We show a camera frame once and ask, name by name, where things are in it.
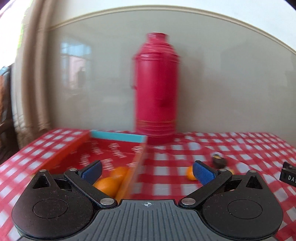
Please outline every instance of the wall trim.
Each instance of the wall trim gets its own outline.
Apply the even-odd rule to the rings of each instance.
[[[176,12],[188,12],[188,13],[197,13],[197,14],[201,14],[201,15],[205,15],[205,16],[209,16],[209,17],[213,17],[213,18],[218,18],[224,21],[228,21],[237,25],[240,25],[242,27],[248,28],[250,30],[253,30],[256,33],[259,33],[271,40],[273,40],[274,42],[280,44],[281,46],[283,46],[284,48],[288,49],[289,51],[291,51],[293,54],[296,55],[296,50],[294,50],[293,48],[291,48],[289,45],[287,45],[286,43],[282,42],[281,40],[279,40],[278,38],[274,37],[273,35],[263,31],[262,29],[259,29],[251,24],[245,23],[241,20],[220,14],[220,13],[215,13],[215,12],[211,12],[211,11],[206,11],[206,10],[202,10],[202,9],[198,9],[198,8],[190,8],[190,7],[182,7],[182,6],[170,6],[170,5],[141,5],[141,6],[126,6],[126,7],[118,7],[118,8],[111,8],[111,9],[105,9],[105,10],[101,10],[101,11],[96,11],[96,12],[92,12],[92,13],[87,13],[78,17],[74,17],[72,19],[69,19],[67,21],[61,22],[59,24],[56,24],[54,26],[51,26],[49,28],[49,30],[54,30],[57,28],[60,28],[62,26],[83,20],[83,19],[87,19],[87,18],[92,18],[92,17],[96,17],[96,16],[101,16],[101,15],[105,15],[105,14],[112,14],[112,13],[119,13],[119,12],[130,12],[130,11],[145,11],[145,10],[164,10],[164,11],[176,11]]]

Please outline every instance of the table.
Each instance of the table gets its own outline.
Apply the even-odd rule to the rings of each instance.
[[[46,153],[53,152],[56,151],[54,147],[60,147],[67,138],[71,142],[83,133],[83,130],[53,130],[0,166],[1,240],[15,241],[19,237],[10,217],[11,210],[30,181],[32,170],[44,161],[39,157],[45,153],[39,153],[38,160],[26,159],[27,148],[34,148],[29,148],[27,153],[30,155],[44,145],[48,145]],[[296,188],[279,181],[283,162],[296,164],[296,149],[270,133],[187,132],[177,134],[169,145],[150,146],[132,198],[147,201],[173,198],[178,201],[201,187],[198,181],[187,180],[186,168],[195,160],[211,165],[211,157],[216,153],[227,159],[227,169],[234,170],[236,174],[245,174],[254,169],[262,175],[284,211],[284,220],[276,237],[280,241],[296,241]]]

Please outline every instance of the wall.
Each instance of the wall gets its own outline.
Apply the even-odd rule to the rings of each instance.
[[[52,26],[106,9],[136,5],[171,5],[223,14],[275,36],[296,50],[296,11],[284,0],[113,0],[58,1]]]
[[[52,30],[54,126],[133,130],[131,58],[151,31],[167,33],[181,57],[179,131],[273,132],[296,145],[296,55],[237,24],[178,11],[112,13]]]

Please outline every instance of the red thermos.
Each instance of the red thermos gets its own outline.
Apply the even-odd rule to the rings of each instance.
[[[179,56],[163,33],[149,33],[135,55],[136,132],[148,144],[173,141],[176,132]]]

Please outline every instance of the wooden chair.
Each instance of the wooden chair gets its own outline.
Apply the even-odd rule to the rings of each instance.
[[[11,108],[11,66],[0,70],[0,164],[19,151]]]

